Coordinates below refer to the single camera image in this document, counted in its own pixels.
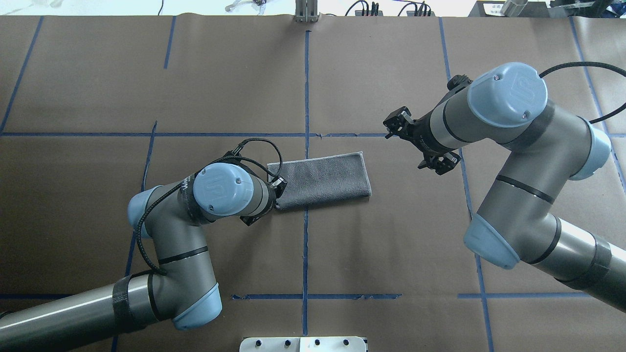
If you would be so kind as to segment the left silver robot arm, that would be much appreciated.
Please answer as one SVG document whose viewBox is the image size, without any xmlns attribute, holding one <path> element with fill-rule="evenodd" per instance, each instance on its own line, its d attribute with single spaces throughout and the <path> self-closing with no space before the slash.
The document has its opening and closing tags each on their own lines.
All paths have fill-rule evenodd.
<svg viewBox="0 0 626 352">
<path fill-rule="evenodd" d="M 201 327 L 222 310 L 203 225 L 237 216 L 246 225 L 270 212 L 287 181 L 264 181 L 239 163 L 217 160 L 179 183 L 134 196 L 128 218 L 154 241 L 150 270 L 1 316 L 3 352 L 58 352 L 132 333 L 170 319 L 178 330 Z"/>
</svg>

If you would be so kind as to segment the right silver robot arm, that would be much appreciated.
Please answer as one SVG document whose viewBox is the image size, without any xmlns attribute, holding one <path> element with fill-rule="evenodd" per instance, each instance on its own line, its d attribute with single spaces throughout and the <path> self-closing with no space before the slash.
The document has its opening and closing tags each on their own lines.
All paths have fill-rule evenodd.
<svg viewBox="0 0 626 352">
<path fill-rule="evenodd" d="M 589 178 L 612 151 L 592 122 L 555 105 L 544 73 L 520 62 L 475 80 L 456 75 L 427 114 L 407 107 L 383 121 L 423 154 L 419 169 L 442 175 L 461 160 L 456 150 L 490 139 L 510 154 L 472 216 L 464 245 L 495 266 L 524 262 L 574 290 L 625 310 L 625 251 L 550 214 L 567 181 Z"/>
</svg>

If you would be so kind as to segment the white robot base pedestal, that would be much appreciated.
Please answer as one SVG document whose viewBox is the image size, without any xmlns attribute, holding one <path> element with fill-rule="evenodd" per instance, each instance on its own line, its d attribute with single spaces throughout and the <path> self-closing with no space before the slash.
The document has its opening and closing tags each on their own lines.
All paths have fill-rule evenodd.
<svg viewBox="0 0 626 352">
<path fill-rule="evenodd" d="M 359 336 L 303 336 L 245 338 L 240 352 L 368 352 L 366 338 Z"/>
</svg>

